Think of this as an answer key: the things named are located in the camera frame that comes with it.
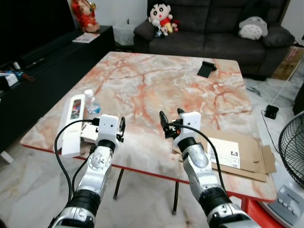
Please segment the clear plastic water bottle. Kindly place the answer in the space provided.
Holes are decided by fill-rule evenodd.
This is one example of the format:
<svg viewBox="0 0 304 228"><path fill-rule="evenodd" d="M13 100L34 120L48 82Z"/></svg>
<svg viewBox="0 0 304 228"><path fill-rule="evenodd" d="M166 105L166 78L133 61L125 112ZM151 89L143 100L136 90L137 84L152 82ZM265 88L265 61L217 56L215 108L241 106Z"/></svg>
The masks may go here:
<svg viewBox="0 0 304 228"><path fill-rule="evenodd" d="M101 115L101 106L98 104L93 90L87 89L84 91L85 94L85 108L87 110L87 117L89 119L97 118Z"/></svg>

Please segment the long white carton box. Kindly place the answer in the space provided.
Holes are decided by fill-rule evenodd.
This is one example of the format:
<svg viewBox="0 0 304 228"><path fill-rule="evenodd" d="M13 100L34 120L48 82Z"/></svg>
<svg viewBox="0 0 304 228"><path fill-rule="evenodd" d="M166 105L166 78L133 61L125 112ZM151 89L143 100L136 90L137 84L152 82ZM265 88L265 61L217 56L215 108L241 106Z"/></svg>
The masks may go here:
<svg viewBox="0 0 304 228"><path fill-rule="evenodd" d="M68 98L63 104L61 121L58 130L63 129L67 124L71 124L61 134L57 141L59 155L67 158L80 156L80 143L82 122L74 123L76 120L84 119L85 94L76 94Z"/></svg>

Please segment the cardboard with white label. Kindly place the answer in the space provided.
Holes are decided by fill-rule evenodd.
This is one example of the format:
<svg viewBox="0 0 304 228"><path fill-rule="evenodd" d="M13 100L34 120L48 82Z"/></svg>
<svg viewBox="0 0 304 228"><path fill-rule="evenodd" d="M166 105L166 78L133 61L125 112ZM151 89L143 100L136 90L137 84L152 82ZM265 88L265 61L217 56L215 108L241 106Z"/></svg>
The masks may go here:
<svg viewBox="0 0 304 228"><path fill-rule="evenodd" d="M276 172L275 158L269 146L261 146L260 141L250 135L236 131L221 131L202 128L200 130L217 149L214 153L211 144L198 133L195 135L195 144L200 144L202 152L189 152L194 155L192 167L195 169L217 169L216 160L219 160L222 173L230 173L261 182L267 181L270 173Z"/></svg>

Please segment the black phone stand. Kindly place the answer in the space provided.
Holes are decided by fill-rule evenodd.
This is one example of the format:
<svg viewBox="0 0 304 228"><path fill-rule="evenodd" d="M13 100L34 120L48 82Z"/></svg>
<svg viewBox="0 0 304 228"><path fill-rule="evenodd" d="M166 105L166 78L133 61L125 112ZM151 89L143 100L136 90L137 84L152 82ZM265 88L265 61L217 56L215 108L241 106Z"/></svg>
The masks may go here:
<svg viewBox="0 0 304 228"><path fill-rule="evenodd" d="M201 63L197 75L204 78L209 78L211 73L214 72L215 70L217 70L217 66L215 65L215 63L203 61Z"/></svg>

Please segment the black low tv cabinet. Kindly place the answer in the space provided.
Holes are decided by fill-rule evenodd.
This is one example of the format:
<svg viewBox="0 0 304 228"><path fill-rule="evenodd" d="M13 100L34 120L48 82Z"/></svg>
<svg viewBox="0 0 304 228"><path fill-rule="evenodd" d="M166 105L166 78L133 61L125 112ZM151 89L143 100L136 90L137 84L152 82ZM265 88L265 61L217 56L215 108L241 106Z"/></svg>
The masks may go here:
<svg viewBox="0 0 304 228"><path fill-rule="evenodd" d="M22 81L0 93L0 152L30 130L108 52L114 50L111 26L102 26L91 43L72 43L26 70Z"/></svg>

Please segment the dark grey fabric sofa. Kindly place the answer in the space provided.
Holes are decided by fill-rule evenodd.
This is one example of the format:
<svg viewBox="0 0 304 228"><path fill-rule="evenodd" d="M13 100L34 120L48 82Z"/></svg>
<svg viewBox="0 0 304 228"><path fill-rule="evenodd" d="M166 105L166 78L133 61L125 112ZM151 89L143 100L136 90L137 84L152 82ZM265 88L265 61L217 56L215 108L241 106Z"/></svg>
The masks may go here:
<svg viewBox="0 0 304 228"><path fill-rule="evenodd" d="M244 76L264 80L289 54L295 37L280 24L289 0L148 0L152 7L165 3L178 21L178 30L156 37L156 28L146 18L134 29L134 49L142 54L178 55L235 60ZM258 40L238 36L239 23L261 17L268 34Z"/></svg>

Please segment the small white side table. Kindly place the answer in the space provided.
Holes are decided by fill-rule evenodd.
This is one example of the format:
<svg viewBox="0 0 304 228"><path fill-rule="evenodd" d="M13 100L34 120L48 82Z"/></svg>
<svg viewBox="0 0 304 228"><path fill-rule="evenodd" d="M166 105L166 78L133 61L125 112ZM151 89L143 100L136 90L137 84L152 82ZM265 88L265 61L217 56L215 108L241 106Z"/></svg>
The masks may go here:
<svg viewBox="0 0 304 228"><path fill-rule="evenodd" d="M114 40L121 46L134 46L134 29L137 24L132 22L118 22L113 25Z"/></svg>

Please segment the thin white booklet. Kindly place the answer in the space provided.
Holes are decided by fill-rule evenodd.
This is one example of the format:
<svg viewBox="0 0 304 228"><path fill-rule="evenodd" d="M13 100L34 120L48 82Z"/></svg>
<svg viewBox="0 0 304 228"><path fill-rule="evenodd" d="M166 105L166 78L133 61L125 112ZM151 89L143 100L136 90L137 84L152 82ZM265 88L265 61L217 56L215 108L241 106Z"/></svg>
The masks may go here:
<svg viewBox="0 0 304 228"><path fill-rule="evenodd" d="M100 37L100 33L83 33L72 40L72 43L91 43L94 39Z"/></svg>

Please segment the grey round plush toy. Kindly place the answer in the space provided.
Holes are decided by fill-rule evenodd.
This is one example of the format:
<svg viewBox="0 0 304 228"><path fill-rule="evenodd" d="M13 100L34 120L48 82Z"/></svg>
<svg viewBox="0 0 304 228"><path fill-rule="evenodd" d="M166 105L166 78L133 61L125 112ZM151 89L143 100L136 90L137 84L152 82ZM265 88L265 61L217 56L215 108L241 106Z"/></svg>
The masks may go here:
<svg viewBox="0 0 304 228"><path fill-rule="evenodd" d="M241 38L259 40L268 35L268 25L261 17L249 17L239 23L237 34Z"/></svg>

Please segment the grey standing fan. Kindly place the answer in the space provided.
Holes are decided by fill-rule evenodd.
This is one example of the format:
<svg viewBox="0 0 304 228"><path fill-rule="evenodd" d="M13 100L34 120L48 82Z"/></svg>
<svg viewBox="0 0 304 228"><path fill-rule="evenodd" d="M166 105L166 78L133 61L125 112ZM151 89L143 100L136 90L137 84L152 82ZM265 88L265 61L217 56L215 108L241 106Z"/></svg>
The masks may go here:
<svg viewBox="0 0 304 228"><path fill-rule="evenodd" d="M274 202L260 206L281 228L294 228L304 214L304 111L280 132L278 154L292 179L281 187Z"/></svg>

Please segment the brown cardboard box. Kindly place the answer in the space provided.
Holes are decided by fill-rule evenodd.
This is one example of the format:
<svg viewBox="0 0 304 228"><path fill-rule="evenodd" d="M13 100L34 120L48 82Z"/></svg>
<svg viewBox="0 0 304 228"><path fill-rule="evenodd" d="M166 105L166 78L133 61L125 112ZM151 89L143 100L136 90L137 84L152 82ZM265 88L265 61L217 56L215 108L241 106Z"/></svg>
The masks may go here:
<svg viewBox="0 0 304 228"><path fill-rule="evenodd" d="M303 47L291 46L286 57L283 58L282 63L276 68L275 72L271 75L271 78L289 80L289 77L295 72L303 56Z"/></svg>

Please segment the small white box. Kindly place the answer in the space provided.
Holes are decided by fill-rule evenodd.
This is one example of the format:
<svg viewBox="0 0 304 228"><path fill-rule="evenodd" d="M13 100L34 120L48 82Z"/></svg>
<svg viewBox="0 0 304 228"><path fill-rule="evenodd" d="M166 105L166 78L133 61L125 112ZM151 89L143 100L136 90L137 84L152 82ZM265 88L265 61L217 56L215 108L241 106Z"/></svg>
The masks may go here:
<svg viewBox="0 0 304 228"><path fill-rule="evenodd" d="M19 82L17 74L0 72L0 90L8 91Z"/></svg>

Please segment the red plastic stool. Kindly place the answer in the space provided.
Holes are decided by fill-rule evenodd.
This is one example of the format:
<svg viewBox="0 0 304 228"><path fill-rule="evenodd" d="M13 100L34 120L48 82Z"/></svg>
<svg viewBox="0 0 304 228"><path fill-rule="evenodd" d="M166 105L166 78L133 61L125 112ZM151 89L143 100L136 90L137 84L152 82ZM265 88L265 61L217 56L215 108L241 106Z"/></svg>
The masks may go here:
<svg viewBox="0 0 304 228"><path fill-rule="evenodd" d="M241 202L237 202L237 204L262 228L284 228L256 200L230 192L228 192L228 196L240 199Z"/></svg>

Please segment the black television screen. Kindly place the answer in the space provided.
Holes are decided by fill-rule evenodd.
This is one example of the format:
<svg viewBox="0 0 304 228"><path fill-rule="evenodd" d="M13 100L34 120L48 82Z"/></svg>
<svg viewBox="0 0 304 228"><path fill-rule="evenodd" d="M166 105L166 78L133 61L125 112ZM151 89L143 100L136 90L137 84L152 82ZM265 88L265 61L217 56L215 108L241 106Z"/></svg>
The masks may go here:
<svg viewBox="0 0 304 228"><path fill-rule="evenodd" d="M0 65L75 29L67 0L0 0Z"/></svg>

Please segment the red handled tool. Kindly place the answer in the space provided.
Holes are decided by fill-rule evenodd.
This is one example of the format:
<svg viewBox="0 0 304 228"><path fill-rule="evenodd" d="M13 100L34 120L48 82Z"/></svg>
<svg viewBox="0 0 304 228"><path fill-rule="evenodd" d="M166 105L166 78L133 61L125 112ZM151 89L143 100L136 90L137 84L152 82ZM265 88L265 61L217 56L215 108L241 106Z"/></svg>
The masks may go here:
<svg viewBox="0 0 304 228"><path fill-rule="evenodd" d="M29 76L26 72L21 72L21 78L22 78L22 80L28 80L30 82L35 81L35 78L33 78L32 76Z"/></svg>

